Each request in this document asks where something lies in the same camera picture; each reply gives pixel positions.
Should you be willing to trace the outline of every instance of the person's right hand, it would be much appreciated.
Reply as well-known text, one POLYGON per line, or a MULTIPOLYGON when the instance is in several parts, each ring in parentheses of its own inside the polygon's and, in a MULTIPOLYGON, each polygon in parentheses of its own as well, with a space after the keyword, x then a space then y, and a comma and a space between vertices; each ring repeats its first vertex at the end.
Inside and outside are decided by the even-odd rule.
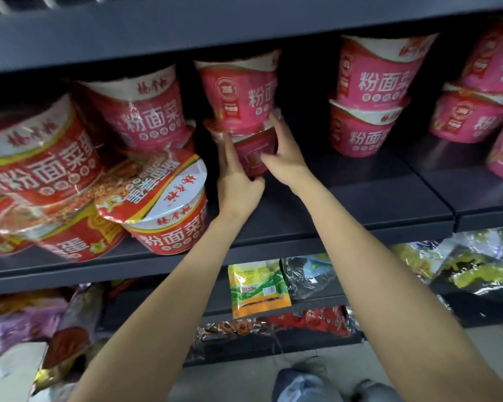
POLYGON ((299 187, 305 185, 313 174, 303 160, 291 130, 283 120, 278 120, 274 113, 270 113, 270 121, 276 129, 278 137, 278 152, 275 155, 261 154, 262 162, 281 183, 286 184, 298 195, 299 187))

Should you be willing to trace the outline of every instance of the hand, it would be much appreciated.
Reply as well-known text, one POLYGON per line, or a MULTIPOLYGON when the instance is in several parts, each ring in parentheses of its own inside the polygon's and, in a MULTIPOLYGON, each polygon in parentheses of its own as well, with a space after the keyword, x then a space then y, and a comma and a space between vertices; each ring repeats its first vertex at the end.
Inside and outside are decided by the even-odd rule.
POLYGON ((229 135, 218 144, 220 177, 218 202, 220 216, 227 216, 242 225, 255 210, 264 192, 264 179, 259 176, 252 182, 244 173, 235 146, 229 135))
POLYGON ((315 179, 303 160, 288 125, 283 120, 270 113, 270 121, 274 124, 278 137, 278 152, 275 155, 261 154, 262 162, 281 183, 287 185, 295 195, 305 186, 309 178, 315 179))

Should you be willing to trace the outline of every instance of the forearm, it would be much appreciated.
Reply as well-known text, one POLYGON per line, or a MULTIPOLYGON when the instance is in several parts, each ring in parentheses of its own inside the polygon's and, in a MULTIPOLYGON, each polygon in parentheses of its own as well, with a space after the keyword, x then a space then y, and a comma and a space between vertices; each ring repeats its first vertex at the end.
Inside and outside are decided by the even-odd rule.
POLYGON ((304 186, 296 193, 313 218, 369 343, 405 397, 429 398, 425 392, 437 385, 434 381, 450 396, 443 382, 464 374, 495 376, 456 319, 409 268, 314 177, 304 186))
POLYGON ((71 402, 165 400, 241 227, 241 222, 223 216, 211 223, 175 270, 105 345, 71 402))

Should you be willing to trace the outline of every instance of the metal shelf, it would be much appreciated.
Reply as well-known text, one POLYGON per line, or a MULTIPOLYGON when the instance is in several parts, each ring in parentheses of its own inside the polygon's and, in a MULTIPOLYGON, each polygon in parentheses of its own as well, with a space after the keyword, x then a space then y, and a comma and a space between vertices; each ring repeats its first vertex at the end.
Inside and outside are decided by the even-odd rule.
MULTIPOLYGON (((453 215, 400 159, 384 150, 349 159, 330 150, 307 155, 311 170, 358 221, 386 244, 451 235, 453 215)), ((224 265, 324 252, 311 217, 289 188, 267 175, 265 194, 224 265)), ((217 212, 212 199, 210 216, 217 212)), ((132 238, 110 253, 72 264, 33 247, 0 258, 0 293, 171 272, 183 254, 154 255, 132 238)))
POLYGON ((491 145, 427 134, 405 151, 409 165, 454 211, 455 231, 503 227, 503 180, 484 165, 491 145))
POLYGON ((0 15, 0 72, 499 10, 503 0, 93 0, 0 15))

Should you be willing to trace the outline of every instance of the person's left hand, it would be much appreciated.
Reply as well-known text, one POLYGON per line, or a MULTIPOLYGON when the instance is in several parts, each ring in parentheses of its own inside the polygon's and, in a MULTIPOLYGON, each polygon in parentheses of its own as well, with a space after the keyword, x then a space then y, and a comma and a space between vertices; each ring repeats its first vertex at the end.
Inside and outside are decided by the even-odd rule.
POLYGON ((218 161, 220 216, 227 216, 243 225, 261 200, 264 179, 259 176, 252 182, 244 173, 229 135, 224 135, 224 140, 218 143, 218 161))

